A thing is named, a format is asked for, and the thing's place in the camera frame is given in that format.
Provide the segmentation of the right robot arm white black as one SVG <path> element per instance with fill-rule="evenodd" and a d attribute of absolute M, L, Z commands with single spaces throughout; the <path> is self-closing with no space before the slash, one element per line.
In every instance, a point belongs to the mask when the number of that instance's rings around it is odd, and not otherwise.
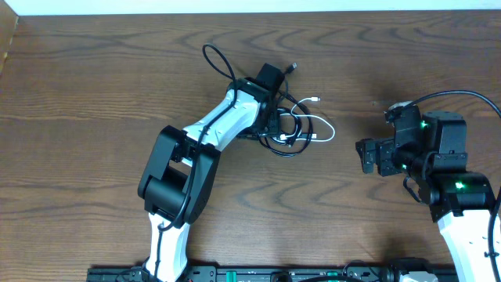
<path fill-rule="evenodd" d="M 411 107 L 391 119 L 392 137 L 355 144 L 364 173 L 405 174 L 413 198 L 429 207 L 460 281 L 494 281 L 500 266 L 499 218 L 488 178 L 467 171 L 467 124 L 448 111 Z"/>

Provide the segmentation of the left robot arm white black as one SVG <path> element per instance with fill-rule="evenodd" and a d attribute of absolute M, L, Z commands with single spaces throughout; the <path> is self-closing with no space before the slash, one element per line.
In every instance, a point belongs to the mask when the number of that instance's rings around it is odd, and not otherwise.
<path fill-rule="evenodd" d="M 281 78 L 241 78 L 195 124 L 160 131 L 138 186 L 152 228 L 144 280 L 181 277 L 189 229 L 207 205 L 222 151 L 243 132 L 266 128 L 282 83 Z"/>

